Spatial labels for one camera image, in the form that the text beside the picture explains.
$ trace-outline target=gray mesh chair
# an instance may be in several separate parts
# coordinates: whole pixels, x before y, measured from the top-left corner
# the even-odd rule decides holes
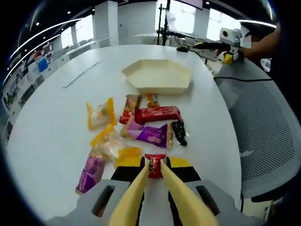
[[[247,59],[224,65],[214,80],[236,131],[244,197],[290,181],[301,165],[301,127],[274,81]]]

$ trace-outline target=window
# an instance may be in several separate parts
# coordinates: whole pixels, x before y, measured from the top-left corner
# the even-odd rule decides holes
[[[67,46],[73,46],[71,27],[68,27],[65,31],[62,32],[61,39],[62,39],[62,47],[63,48],[65,48]]]
[[[220,31],[223,27],[228,29],[240,29],[241,25],[236,19],[211,8],[209,13],[207,39],[212,41],[219,40]]]
[[[94,38],[92,15],[89,15],[75,24],[77,42]]]
[[[159,15],[160,15],[160,4],[163,8],[166,8],[167,0],[158,0],[156,17],[155,17],[155,29],[159,26]],[[171,0],[170,2],[170,12],[175,16],[175,28],[179,32],[193,33],[194,20],[196,14],[196,8],[179,1]],[[161,14],[161,27],[164,27],[165,23],[165,10]]]

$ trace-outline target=candy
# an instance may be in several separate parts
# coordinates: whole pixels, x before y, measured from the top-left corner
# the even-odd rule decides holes
[[[91,150],[76,187],[77,193],[86,193],[101,180],[105,163],[106,158],[104,156]]]
[[[149,178],[162,178],[161,159],[166,157],[166,154],[145,154],[145,157],[150,160]]]
[[[147,95],[147,106],[148,107],[159,107],[159,104],[157,101],[157,95],[154,95],[154,94]]]
[[[127,146],[123,139],[118,136],[112,125],[101,131],[91,142],[90,145],[98,153],[109,157],[117,168],[118,164],[126,158],[142,156],[139,147]]]
[[[177,138],[182,146],[187,146],[187,142],[185,140],[186,132],[184,129],[184,122],[182,120],[174,121],[171,123],[171,126],[173,128],[175,138]]]
[[[88,112],[88,129],[95,129],[105,123],[117,125],[114,115],[114,102],[113,98],[109,98],[108,101],[99,105],[96,109],[93,109],[90,103],[87,103]]]
[[[168,119],[182,120],[180,110],[177,107],[148,107],[136,109],[135,121],[143,125],[149,121],[161,121]]]
[[[173,132],[170,123],[164,124],[160,128],[142,126],[134,121],[133,116],[130,117],[120,133],[122,137],[141,140],[163,148],[172,147],[172,135]]]
[[[124,106],[123,114],[119,119],[119,122],[121,124],[126,124],[128,119],[130,118],[130,113],[135,113],[135,108],[137,107],[138,102],[138,95],[127,95],[126,105]]]

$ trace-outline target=yellow snack package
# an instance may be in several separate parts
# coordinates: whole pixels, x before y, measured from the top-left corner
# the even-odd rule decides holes
[[[89,130],[95,129],[105,123],[117,125],[113,98],[109,98],[105,104],[99,105],[96,109],[93,109],[91,104],[87,103],[87,112]]]
[[[114,129],[113,125],[107,126],[91,142],[90,145],[98,153],[107,155],[117,168],[118,164],[127,158],[142,157],[142,150],[139,147],[127,146]]]

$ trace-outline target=hexagonal tray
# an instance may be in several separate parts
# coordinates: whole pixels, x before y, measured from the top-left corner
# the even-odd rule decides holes
[[[170,60],[139,60],[122,72],[141,94],[181,94],[191,81],[190,68]]]

